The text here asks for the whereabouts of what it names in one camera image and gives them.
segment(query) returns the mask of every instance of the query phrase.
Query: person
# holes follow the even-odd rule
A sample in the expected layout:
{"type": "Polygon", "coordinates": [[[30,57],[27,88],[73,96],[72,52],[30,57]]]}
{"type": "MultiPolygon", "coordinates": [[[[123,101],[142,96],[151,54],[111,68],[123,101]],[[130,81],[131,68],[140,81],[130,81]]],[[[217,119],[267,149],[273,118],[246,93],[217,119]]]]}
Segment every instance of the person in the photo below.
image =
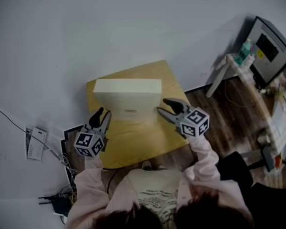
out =
{"type": "Polygon", "coordinates": [[[252,218],[241,191],[232,180],[221,181],[218,155],[204,136],[187,136],[198,161],[183,173],[178,170],[134,169],[105,192],[99,158],[85,158],[85,170],[75,178],[77,201],[67,229],[251,229],[252,218]]]}

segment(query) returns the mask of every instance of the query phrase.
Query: pink cardigan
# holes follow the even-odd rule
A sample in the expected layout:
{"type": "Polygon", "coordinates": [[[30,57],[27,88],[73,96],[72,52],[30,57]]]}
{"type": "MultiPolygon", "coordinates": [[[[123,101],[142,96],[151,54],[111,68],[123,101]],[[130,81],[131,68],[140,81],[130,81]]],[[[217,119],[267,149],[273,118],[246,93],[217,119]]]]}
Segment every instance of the pink cardigan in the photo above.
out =
{"type": "MultiPolygon", "coordinates": [[[[192,150],[198,155],[198,162],[186,169],[184,176],[180,179],[177,209],[186,205],[192,198],[189,189],[189,183],[191,183],[218,189],[220,203],[249,212],[238,184],[232,180],[220,181],[220,174],[215,166],[218,155],[212,150],[205,137],[189,137],[188,141],[192,150]]],[[[85,170],[75,178],[77,201],[69,212],[66,229],[92,229],[93,219],[102,213],[130,210],[133,203],[139,206],[138,197],[127,176],[109,199],[101,180],[101,170],[100,159],[85,159],[85,170]]]]}

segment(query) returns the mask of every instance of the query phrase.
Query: white electrical box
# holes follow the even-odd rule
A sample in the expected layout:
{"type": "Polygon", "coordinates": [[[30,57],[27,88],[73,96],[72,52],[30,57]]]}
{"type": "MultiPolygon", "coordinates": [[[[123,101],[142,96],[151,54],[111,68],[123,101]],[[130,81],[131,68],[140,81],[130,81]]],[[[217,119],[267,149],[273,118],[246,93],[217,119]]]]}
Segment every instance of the white electrical box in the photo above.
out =
{"type": "Polygon", "coordinates": [[[94,94],[121,121],[155,121],[162,96],[161,79],[99,79],[94,94]]]}
{"type": "Polygon", "coordinates": [[[47,133],[34,127],[31,135],[33,137],[31,137],[30,139],[30,144],[29,144],[29,148],[27,152],[27,158],[41,161],[43,146],[44,146],[43,143],[46,140],[47,133]]]}

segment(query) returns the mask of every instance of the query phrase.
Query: shoe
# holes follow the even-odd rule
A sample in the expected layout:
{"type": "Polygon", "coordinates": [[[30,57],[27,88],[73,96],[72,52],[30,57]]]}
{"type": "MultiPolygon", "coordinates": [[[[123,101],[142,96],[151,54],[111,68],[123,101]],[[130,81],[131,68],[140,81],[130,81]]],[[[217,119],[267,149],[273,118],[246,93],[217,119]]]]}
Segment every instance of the shoe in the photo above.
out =
{"type": "Polygon", "coordinates": [[[167,170],[165,166],[163,165],[158,165],[156,170],[167,170]]]}
{"type": "Polygon", "coordinates": [[[148,160],[145,160],[143,163],[142,163],[142,169],[143,170],[152,170],[152,164],[148,161],[148,160]]]}

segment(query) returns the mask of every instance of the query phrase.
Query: yellow sticker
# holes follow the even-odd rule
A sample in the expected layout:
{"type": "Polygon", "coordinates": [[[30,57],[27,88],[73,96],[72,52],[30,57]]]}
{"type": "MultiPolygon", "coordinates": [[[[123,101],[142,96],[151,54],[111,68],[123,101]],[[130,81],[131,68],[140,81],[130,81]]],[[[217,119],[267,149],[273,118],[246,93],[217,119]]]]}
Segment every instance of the yellow sticker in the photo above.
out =
{"type": "Polygon", "coordinates": [[[260,49],[257,51],[257,53],[256,53],[256,54],[257,54],[257,56],[258,56],[260,59],[262,59],[262,58],[263,58],[263,56],[264,56],[263,51],[262,51],[262,50],[260,50],[260,49]]]}

